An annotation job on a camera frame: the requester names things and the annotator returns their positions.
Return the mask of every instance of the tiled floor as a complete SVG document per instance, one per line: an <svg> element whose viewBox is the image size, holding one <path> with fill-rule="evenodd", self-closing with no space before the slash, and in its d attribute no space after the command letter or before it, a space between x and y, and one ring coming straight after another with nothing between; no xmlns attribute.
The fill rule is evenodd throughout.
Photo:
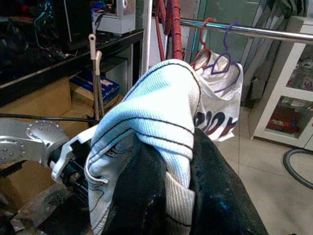
<svg viewBox="0 0 313 235"><path fill-rule="evenodd" d="M282 164L289 148L249 138L248 115L241 108L235 137L219 144L242 179L270 235L313 235L313 190L294 180ZM313 182L313 156L297 155L294 168Z"/></svg>

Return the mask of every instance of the blue box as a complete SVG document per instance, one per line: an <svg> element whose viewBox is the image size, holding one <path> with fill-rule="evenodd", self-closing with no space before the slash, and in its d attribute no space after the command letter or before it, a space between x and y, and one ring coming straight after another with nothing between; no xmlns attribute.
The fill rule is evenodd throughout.
<svg viewBox="0 0 313 235"><path fill-rule="evenodd" d="M77 76L71 78L70 82L93 92L92 73L90 70L79 73ZM106 79L104 76L101 76L101 87L104 104L109 103L119 94L119 85L116 82Z"/></svg>

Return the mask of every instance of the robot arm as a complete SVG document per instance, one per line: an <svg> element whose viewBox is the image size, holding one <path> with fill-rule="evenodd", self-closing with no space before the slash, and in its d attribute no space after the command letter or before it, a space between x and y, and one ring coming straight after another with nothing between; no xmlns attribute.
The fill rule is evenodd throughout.
<svg viewBox="0 0 313 235"><path fill-rule="evenodd" d="M61 127L51 121L0 119L0 126L0 165L31 160L48 167L50 153L68 141Z"/></svg>
<svg viewBox="0 0 313 235"><path fill-rule="evenodd" d="M94 126L69 140L52 121L22 122L0 119L0 165L25 160L36 161L52 169L52 179L67 184L72 175L84 176L85 160L90 152Z"/></svg>

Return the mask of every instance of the ribbed fabric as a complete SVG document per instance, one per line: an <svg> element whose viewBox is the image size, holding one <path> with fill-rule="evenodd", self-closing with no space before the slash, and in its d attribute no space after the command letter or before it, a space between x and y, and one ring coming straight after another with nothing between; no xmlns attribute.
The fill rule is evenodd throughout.
<svg viewBox="0 0 313 235"><path fill-rule="evenodd" d="M193 117L200 97L201 85L193 69L183 61L167 60L145 73L123 102L101 120L85 165L95 234L103 230L117 178L132 155L131 134L155 147L164 158L171 234L189 233L195 199L188 189Z"/></svg>

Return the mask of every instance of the red hanger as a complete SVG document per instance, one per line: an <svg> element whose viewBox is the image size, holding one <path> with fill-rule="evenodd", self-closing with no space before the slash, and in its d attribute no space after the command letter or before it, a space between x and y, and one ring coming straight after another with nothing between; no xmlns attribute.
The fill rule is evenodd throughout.
<svg viewBox="0 0 313 235"><path fill-rule="evenodd" d="M209 23L209 22L213 22L213 19L211 17L207 18L204 22L203 22L203 25L201 27L201 31L200 31L200 43L203 45L203 49L201 51L198 52L197 56L196 56L196 59L194 62L192 62L190 65L194 68L194 70L196 70L196 62L199 60L199 58L202 56L203 53L207 53L208 55L208 58L204 64L204 66L206 66L206 64L209 62L210 60L210 57L211 57L211 51L210 49L208 49L206 47L206 42L203 41L203 30L204 28L206 28L206 24Z"/></svg>
<svg viewBox="0 0 313 235"><path fill-rule="evenodd" d="M156 34L161 61L163 61L165 60L165 55L159 27L160 18L164 28L164 34L169 35L172 31L173 59L182 60L179 0L167 0L166 9L164 0L156 0Z"/></svg>

